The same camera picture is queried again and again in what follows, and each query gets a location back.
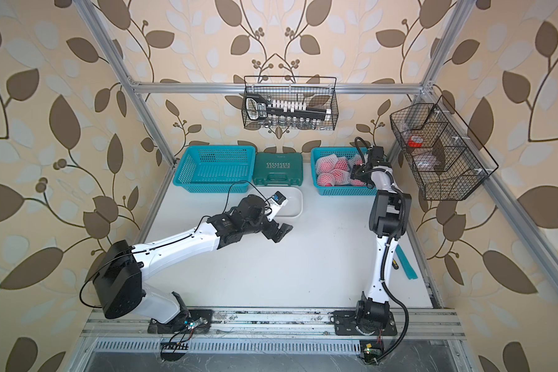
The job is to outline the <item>red apple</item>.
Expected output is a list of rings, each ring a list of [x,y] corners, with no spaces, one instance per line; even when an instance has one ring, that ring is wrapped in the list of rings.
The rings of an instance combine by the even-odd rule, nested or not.
[[[336,185],[336,178],[331,173],[321,173],[316,178],[319,187],[333,187]]]
[[[350,179],[350,185],[355,187],[366,187],[367,183],[357,179]]]

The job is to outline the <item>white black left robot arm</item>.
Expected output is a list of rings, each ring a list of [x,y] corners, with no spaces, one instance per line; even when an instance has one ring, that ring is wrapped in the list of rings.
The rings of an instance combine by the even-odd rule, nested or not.
[[[198,327],[178,293],[159,291],[150,287],[147,280],[196,255],[238,243],[248,234],[261,233],[268,240],[280,242],[293,229],[274,219],[287,203],[288,199],[280,192],[268,199],[248,195],[238,206],[206,216],[186,232],[134,246],[125,240],[114,243],[99,268],[88,278],[99,298],[99,308],[106,319],[134,313],[151,318],[171,333]]]

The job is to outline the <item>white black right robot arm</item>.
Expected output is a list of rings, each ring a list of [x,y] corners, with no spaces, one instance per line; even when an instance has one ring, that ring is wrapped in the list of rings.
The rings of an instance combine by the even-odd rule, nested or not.
[[[377,251],[369,288],[356,306],[355,326],[359,333],[373,336],[390,323],[390,304],[401,303],[388,289],[388,283],[397,243],[409,221],[411,196],[397,186],[381,147],[356,146],[356,150],[361,161],[353,165],[350,177],[376,192],[368,226],[376,236]]]

